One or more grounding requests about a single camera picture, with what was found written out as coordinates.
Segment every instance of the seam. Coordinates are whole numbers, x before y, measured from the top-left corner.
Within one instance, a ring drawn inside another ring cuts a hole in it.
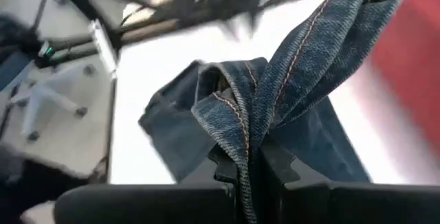
[[[256,89],[256,80],[255,80],[255,77],[252,74],[252,71],[250,70],[249,65],[248,65],[247,62],[245,62],[245,66],[246,66],[246,69],[249,71],[250,78],[252,78],[252,81],[254,82],[254,87]]]
[[[240,120],[240,125],[241,128],[243,130],[243,134],[245,136],[245,151],[246,151],[246,155],[249,156],[249,135],[248,132],[246,131],[246,126],[245,123],[243,121],[243,118],[241,118],[239,111],[234,107],[234,105],[232,105],[232,103],[229,100],[226,100],[225,98],[222,98],[220,96],[218,96],[216,93],[213,93],[214,97],[222,102],[225,102],[230,108],[232,108],[232,110],[234,111],[235,115],[238,117],[238,119]]]
[[[311,30],[313,29],[316,20],[317,20],[318,17],[324,12],[324,8],[327,6],[327,4],[329,3],[329,1],[330,1],[330,0],[325,0],[325,2],[323,3],[321,9],[320,9],[319,12],[316,14],[316,16],[313,18],[313,20],[311,21],[310,26],[309,26],[309,29],[307,30],[307,33],[305,34],[305,36],[304,36],[304,38],[302,39],[302,41],[301,41],[301,43],[300,43],[298,49],[296,50],[296,53],[295,53],[294,59],[293,59],[292,62],[290,63],[289,70],[287,71],[287,75],[284,77],[284,81],[283,81],[283,83],[282,83],[280,89],[278,90],[278,94],[276,95],[274,108],[273,108],[273,110],[272,110],[272,121],[271,121],[271,122],[274,121],[274,116],[275,116],[275,106],[276,106],[276,103],[278,102],[278,99],[280,98],[280,95],[281,95],[281,91],[284,89],[284,86],[286,85],[287,80],[289,79],[290,74],[292,73],[292,69],[293,69],[294,64],[295,64],[295,62],[296,62],[296,59],[298,59],[298,55],[299,55],[301,49],[303,48],[303,45],[304,45],[305,41],[309,38],[309,35],[311,34]]]

